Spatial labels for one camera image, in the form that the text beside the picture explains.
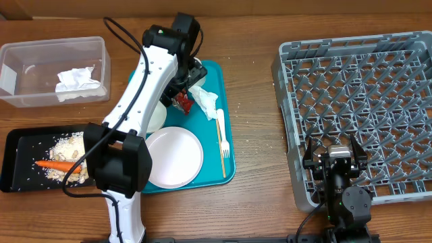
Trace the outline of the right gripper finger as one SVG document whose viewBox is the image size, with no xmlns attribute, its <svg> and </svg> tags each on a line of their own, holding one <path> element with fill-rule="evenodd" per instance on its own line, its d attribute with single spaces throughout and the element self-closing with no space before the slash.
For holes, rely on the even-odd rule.
<svg viewBox="0 0 432 243">
<path fill-rule="evenodd" d="M 302 158 L 302 166 L 304 169 L 316 170 L 319 166 L 319 163 L 315 161 L 314 152 L 317 150 L 317 145 L 312 137 L 308 138 L 308 144 L 306 151 L 304 152 Z"/>
<path fill-rule="evenodd" d="M 352 147 L 352 152 L 354 155 L 354 161 L 359 170 L 365 170 L 367 168 L 367 153 L 358 143 L 354 134 L 350 134 L 350 142 Z"/>
</svg>

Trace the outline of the red snack wrapper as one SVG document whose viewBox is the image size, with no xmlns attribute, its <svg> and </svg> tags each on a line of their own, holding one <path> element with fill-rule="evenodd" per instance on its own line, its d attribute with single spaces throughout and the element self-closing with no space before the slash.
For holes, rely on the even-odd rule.
<svg viewBox="0 0 432 243">
<path fill-rule="evenodd" d="M 179 92 L 174 98 L 172 98 L 173 106 L 179 109 L 183 114 L 188 115 L 194 101 L 188 98 L 185 90 Z"/>
</svg>

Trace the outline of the white bowl with rice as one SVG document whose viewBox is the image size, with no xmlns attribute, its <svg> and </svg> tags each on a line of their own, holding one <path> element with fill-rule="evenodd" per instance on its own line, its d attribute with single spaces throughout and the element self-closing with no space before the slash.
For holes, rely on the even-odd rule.
<svg viewBox="0 0 432 243">
<path fill-rule="evenodd" d="M 164 126 L 165 120 L 167 117 L 167 108 L 164 104 L 159 101 L 151 115 L 151 119 L 148 123 L 148 128 L 146 130 L 147 134 L 151 134 L 161 129 Z"/>
</svg>

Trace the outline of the large white tissue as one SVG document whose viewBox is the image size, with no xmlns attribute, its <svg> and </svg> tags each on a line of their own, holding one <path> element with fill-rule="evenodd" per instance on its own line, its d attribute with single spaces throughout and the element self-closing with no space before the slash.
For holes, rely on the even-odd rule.
<svg viewBox="0 0 432 243">
<path fill-rule="evenodd" d="M 92 79 L 94 66 L 72 68 L 58 73 L 59 83 L 56 84 L 55 93 L 59 102 L 78 97 L 103 97 L 107 94 L 106 88 L 98 81 Z"/>
</svg>

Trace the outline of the rice and peanut pile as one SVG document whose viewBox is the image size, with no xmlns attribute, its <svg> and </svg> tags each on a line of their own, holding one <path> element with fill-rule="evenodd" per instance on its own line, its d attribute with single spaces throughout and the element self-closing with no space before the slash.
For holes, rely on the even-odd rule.
<svg viewBox="0 0 432 243">
<path fill-rule="evenodd" d="M 83 132 L 74 132 L 65 138 L 58 138 L 56 144 L 49 149 L 50 161 L 70 162 L 74 164 L 84 153 L 84 139 Z M 83 184 L 89 178 L 87 171 L 86 160 L 84 160 L 78 167 L 81 172 L 73 173 L 68 179 L 67 183 L 73 185 Z M 58 169 L 46 169 L 46 178 L 57 182 L 62 182 L 67 171 L 60 171 Z"/>
</svg>

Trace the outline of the orange carrot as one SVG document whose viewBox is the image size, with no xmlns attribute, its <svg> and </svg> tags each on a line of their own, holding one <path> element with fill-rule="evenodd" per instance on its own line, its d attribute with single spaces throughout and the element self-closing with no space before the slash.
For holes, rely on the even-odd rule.
<svg viewBox="0 0 432 243">
<path fill-rule="evenodd" d="M 74 163 L 67 161 L 36 161 L 35 163 L 40 167 L 56 169 L 63 172 L 68 172 L 74 166 Z"/>
</svg>

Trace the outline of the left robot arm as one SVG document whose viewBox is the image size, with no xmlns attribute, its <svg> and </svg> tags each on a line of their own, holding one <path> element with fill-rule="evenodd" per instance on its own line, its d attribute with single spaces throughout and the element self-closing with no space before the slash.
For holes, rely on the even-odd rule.
<svg viewBox="0 0 432 243">
<path fill-rule="evenodd" d="M 153 165 L 145 143 L 146 131 L 158 103 L 170 106 L 207 70 L 195 56 L 203 31 L 194 16 L 178 13 L 169 28 L 152 25 L 137 42 L 139 63 L 121 99 L 103 123 L 84 129 L 90 178 L 109 209 L 108 242 L 145 242 L 140 216 L 140 193 Z"/>
</svg>

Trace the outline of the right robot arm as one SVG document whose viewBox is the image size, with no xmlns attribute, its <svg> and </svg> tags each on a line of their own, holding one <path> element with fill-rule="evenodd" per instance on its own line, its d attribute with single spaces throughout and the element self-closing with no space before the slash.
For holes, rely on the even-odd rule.
<svg viewBox="0 0 432 243">
<path fill-rule="evenodd" d="M 315 157 L 315 146 L 310 138 L 302 159 L 303 168 L 311 170 L 314 179 L 323 181 L 320 204 L 307 217 L 310 219 L 326 206 L 332 226 L 324 229 L 322 242 L 373 243 L 375 240 L 367 227 L 373 194 L 350 181 L 367 168 L 368 156 L 353 134 L 350 144 L 350 147 L 331 145 L 326 153 Z"/>
</svg>

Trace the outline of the grey dishwasher rack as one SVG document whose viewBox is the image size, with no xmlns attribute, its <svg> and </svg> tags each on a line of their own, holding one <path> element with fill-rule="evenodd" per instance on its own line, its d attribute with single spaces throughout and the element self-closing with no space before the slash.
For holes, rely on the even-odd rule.
<svg viewBox="0 0 432 243">
<path fill-rule="evenodd" d="M 302 166 L 355 135 L 368 166 L 352 183 L 376 205 L 431 198 L 431 33 L 286 42 L 271 66 L 288 141 L 296 206 L 310 211 L 323 183 Z"/>
</svg>

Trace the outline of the white paper cup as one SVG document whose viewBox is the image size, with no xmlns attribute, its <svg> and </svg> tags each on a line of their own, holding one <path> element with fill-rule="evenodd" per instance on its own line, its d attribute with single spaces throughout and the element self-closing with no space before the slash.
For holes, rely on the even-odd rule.
<svg viewBox="0 0 432 243">
<path fill-rule="evenodd" d="M 199 58 L 195 57 L 194 59 L 195 59 L 197 62 L 199 62 L 199 64 L 202 64 L 202 61 L 201 61 Z M 204 77 L 202 77 L 199 81 L 197 81 L 197 82 L 195 83 L 195 86 L 202 86 L 202 85 L 205 83 L 205 81 L 206 81 L 206 77 L 204 76 Z"/>
</svg>

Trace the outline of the small crumpled white tissue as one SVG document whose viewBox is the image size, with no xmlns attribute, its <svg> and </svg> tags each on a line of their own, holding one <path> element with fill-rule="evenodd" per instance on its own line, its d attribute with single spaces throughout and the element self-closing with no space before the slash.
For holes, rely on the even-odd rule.
<svg viewBox="0 0 432 243">
<path fill-rule="evenodd" d="M 217 119 L 216 100 L 218 95 L 204 90 L 201 86 L 192 86 L 188 89 L 192 98 L 201 108 L 208 120 Z"/>
</svg>

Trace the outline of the wooden chopstick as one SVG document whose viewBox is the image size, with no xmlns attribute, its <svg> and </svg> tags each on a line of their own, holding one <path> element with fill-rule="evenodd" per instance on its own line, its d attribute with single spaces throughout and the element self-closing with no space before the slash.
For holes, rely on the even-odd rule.
<svg viewBox="0 0 432 243">
<path fill-rule="evenodd" d="M 219 152 L 220 152 L 220 157 L 221 157 L 222 174 L 223 174 L 223 178 L 226 178 L 225 163 L 224 163 L 224 156 L 223 156 L 223 149 L 222 149 L 222 140 L 221 140 L 221 134 L 220 134 L 220 127 L 219 127 L 218 119 L 216 119 L 216 126 L 217 126 L 217 137 L 218 137 L 218 143 L 219 143 Z"/>
</svg>

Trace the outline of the white plastic fork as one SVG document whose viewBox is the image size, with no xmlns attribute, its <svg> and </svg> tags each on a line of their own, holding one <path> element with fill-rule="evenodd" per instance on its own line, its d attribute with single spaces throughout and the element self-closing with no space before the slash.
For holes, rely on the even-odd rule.
<svg viewBox="0 0 432 243">
<path fill-rule="evenodd" d="M 217 110 L 217 118 L 219 121 L 219 127 L 220 127 L 220 133 L 221 133 L 223 156 L 224 156 L 224 158 L 229 158 L 230 157 L 230 144 L 226 138 L 225 116 L 224 116 L 223 109 Z"/>
</svg>

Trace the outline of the white round plate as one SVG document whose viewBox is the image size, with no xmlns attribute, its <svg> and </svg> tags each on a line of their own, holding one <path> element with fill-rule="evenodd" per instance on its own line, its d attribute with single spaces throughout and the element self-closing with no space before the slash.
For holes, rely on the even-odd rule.
<svg viewBox="0 0 432 243">
<path fill-rule="evenodd" d="M 203 147 L 185 128 L 162 128 L 147 138 L 146 145 L 153 160 L 149 182 L 160 188 L 189 184 L 203 166 Z"/>
</svg>

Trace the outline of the clear plastic bin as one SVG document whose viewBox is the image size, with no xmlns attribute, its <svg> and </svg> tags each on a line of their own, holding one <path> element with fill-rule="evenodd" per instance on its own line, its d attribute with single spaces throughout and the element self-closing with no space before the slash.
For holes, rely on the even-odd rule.
<svg viewBox="0 0 432 243">
<path fill-rule="evenodd" d="M 58 73 L 94 66 L 92 79 L 107 90 L 103 97 L 78 97 L 59 102 Z M 14 107 L 45 107 L 107 101 L 111 59 L 99 36 L 9 43 L 1 47 L 1 100 Z"/>
</svg>

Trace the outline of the black plastic tray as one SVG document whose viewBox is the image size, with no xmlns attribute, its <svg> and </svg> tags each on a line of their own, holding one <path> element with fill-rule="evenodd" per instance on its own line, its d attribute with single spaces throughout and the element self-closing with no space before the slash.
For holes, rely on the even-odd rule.
<svg viewBox="0 0 432 243">
<path fill-rule="evenodd" d="M 35 164 L 47 160 L 49 151 L 62 138 L 77 135 L 84 124 L 20 128 L 6 138 L 1 169 L 2 192 L 27 192 L 61 188 L 61 181 L 48 178 L 48 169 Z"/>
</svg>

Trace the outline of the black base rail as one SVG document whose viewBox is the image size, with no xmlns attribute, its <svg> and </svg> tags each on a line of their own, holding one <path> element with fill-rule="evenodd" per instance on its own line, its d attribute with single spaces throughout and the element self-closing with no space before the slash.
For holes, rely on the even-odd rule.
<svg viewBox="0 0 432 243">
<path fill-rule="evenodd" d="M 295 235 L 264 238 L 203 238 L 203 239 L 175 239 L 175 238 L 148 238 L 148 243 L 323 243 L 326 242 L 320 235 L 300 235 L 295 241 Z"/>
</svg>

